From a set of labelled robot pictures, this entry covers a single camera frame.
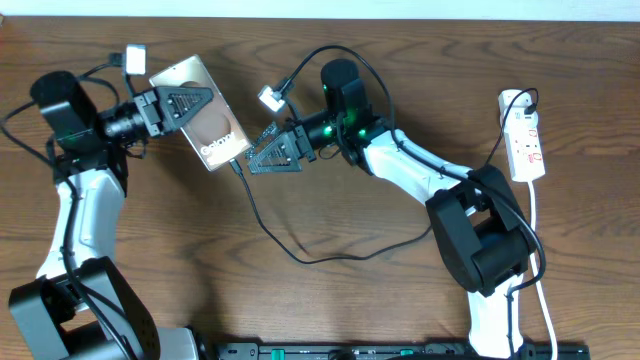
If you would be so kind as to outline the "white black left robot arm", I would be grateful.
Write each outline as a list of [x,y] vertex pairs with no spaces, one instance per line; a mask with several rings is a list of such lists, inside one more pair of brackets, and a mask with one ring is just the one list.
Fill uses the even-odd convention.
[[175,132],[213,93],[153,87],[99,112],[82,80],[55,71],[30,90],[53,130],[37,157],[52,169],[60,209],[45,262],[11,291],[9,311],[36,359],[210,359],[191,327],[155,324],[114,257],[129,147]]

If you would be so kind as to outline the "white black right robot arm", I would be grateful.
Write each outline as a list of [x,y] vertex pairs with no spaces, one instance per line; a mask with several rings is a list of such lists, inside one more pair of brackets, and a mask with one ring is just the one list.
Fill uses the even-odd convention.
[[324,110],[271,124],[246,151],[254,175],[298,172],[334,146],[352,166],[389,181],[421,202],[447,270],[467,292],[476,354],[512,359],[524,340],[517,323],[518,292],[529,258],[543,252],[503,173],[445,161],[413,143],[392,117],[374,112],[358,66],[332,60],[320,73]]

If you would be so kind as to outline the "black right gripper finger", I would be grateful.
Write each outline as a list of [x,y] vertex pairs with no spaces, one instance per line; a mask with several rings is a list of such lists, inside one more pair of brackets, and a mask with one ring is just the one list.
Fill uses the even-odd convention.
[[281,132],[276,122],[269,124],[265,130],[251,143],[244,155],[246,159],[252,159],[258,155],[268,144],[275,140]]
[[247,161],[248,168],[253,175],[300,172],[302,170],[300,160],[295,157],[290,132],[280,132],[279,136],[258,155],[247,159]]

